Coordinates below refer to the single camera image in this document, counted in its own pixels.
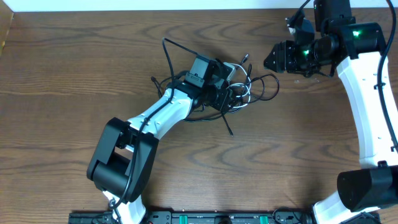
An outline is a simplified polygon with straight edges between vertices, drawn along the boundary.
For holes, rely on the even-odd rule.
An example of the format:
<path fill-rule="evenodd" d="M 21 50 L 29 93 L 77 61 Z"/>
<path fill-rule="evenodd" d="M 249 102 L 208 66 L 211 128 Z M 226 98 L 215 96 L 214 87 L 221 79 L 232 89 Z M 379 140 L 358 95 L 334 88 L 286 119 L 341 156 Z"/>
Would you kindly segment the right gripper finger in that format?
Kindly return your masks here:
<path fill-rule="evenodd" d="M 281 43 L 275 44 L 270 52 L 270 54 L 264 60 L 264 64 L 277 64 L 279 60 Z"/>
<path fill-rule="evenodd" d="M 264 68 L 266 70 L 271 70 L 273 72 L 278 72 L 277 63 L 274 60 L 265 60 L 264 61 Z"/>

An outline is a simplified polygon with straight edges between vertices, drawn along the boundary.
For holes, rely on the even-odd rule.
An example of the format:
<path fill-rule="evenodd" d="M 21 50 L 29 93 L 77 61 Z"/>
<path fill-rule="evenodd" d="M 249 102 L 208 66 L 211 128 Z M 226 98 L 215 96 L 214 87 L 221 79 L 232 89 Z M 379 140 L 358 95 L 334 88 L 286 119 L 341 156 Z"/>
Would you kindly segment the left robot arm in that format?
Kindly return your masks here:
<path fill-rule="evenodd" d="M 114 223 L 140 223 L 146 208 L 141 194 L 149 181 L 159 141 L 202 105 L 221 114 L 234 98 L 229 85 L 236 66 L 197 56 L 192 68 L 170 77 L 164 94 L 143 113 L 109 120 L 86 172 L 109 200 Z"/>

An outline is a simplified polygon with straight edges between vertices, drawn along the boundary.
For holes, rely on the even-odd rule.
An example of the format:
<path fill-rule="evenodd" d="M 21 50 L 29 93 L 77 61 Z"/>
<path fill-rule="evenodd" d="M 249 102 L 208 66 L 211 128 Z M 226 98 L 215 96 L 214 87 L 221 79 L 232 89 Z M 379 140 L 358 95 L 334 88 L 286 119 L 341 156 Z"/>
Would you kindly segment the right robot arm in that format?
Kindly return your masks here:
<path fill-rule="evenodd" d="M 376 22 L 358 23 L 349 1 L 315 1 L 314 21 L 302 9 L 286 18 L 293 36 L 275 44 L 264 67 L 304 77 L 330 66 L 349 98 L 360 169 L 342 172 L 337 190 L 312 207 L 314 223 L 364 223 L 397 204 L 397 107 L 387 55 L 392 37 Z"/>

